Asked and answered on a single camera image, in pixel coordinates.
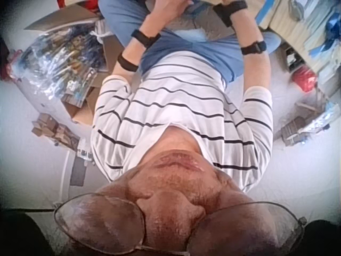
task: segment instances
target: glasses lens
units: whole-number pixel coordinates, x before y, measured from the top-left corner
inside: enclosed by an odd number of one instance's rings
[[[119,198],[74,198],[56,210],[55,220],[72,239],[106,254],[132,251],[144,238],[140,209]]]
[[[188,250],[194,256],[286,255],[303,234],[287,209],[250,203],[215,212],[193,231]]]

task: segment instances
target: black wrist strap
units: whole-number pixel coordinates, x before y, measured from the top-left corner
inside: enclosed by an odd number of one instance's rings
[[[156,37],[148,37],[141,31],[136,29],[132,33],[132,37],[136,38],[141,44],[144,45],[146,49],[148,49],[161,37],[161,35],[157,34]]]
[[[243,9],[247,9],[245,0],[235,1],[229,5],[219,4],[213,7],[215,13],[222,19],[227,27],[232,26],[231,15]]]
[[[241,53],[243,55],[248,54],[261,54],[262,52],[265,52],[267,49],[266,43],[264,41],[261,42],[254,42],[252,45],[248,47],[241,48]]]
[[[127,61],[123,56],[122,53],[117,58],[118,63],[121,65],[123,69],[130,72],[136,72],[139,67],[137,65],[132,64],[131,62]]]

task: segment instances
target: man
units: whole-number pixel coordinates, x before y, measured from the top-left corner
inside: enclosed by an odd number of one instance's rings
[[[259,182],[271,157],[268,53],[280,40],[260,32],[244,3],[224,0],[221,11],[236,36],[188,42],[165,27],[189,4],[156,0],[149,13],[136,0],[99,1],[125,47],[103,82],[91,140],[96,163],[112,183],[56,214],[69,236],[95,251],[251,255],[278,243],[269,211],[249,205],[244,192]],[[143,77],[133,93],[137,66]],[[243,73],[245,95],[237,109],[224,90]],[[236,211],[220,211],[236,205]],[[66,206],[72,214],[64,213]]]

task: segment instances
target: striped shirt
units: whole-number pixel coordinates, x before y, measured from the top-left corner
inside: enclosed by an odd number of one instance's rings
[[[210,62],[185,51],[161,59],[135,93],[123,77],[107,77],[91,136],[100,170],[110,181],[118,178],[174,125],[192,134],[204,158],[248,191],[270,160],[272,97],[263,87],[251,87],[237,109],[224,87]]]

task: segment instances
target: mouth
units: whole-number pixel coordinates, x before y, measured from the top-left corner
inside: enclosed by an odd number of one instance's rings
[[[203,172],[204,169],[199,162],[191,155],[182,152],[172,152],[159,158],[153,166],[158,169],[177,165],[189,171]]]

